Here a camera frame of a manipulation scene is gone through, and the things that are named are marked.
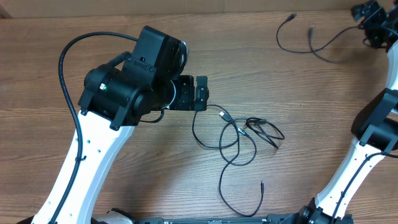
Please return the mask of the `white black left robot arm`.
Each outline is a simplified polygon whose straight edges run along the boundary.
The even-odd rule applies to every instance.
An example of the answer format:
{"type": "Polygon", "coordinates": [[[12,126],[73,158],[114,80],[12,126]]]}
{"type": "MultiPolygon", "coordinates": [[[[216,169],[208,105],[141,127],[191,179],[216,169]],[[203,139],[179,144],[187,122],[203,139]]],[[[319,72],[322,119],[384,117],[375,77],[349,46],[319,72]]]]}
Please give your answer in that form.
{"type": "Polygon", "coordinates": [[[144,115],[207,109],[207,77],[183,74],[185,42],[145,26],[135,43],[87,73],[80,109],[71,112],[75,133],[68,154],[47,200],[26,223],[134,223],[118,208],[93,214],[117,154],[144,115]]]}

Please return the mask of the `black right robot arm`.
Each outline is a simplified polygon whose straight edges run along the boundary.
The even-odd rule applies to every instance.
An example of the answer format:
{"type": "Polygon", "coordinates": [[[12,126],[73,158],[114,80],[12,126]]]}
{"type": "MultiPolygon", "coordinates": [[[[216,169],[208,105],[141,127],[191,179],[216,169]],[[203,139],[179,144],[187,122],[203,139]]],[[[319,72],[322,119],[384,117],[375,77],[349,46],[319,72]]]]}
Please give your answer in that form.
{"type": "Polygon", "coordinates": [[[327,186],[299,212],[268,215],[264,223],[352,223],[346,213],[350,200],[371,170],[397,149],[397,7],[386,11],[377,1],[351,8],[351,15],[365,34],[363,44],[385,49],[389,61],[386,87],[355,117],[354,138],[347,155],[327,186]]]}

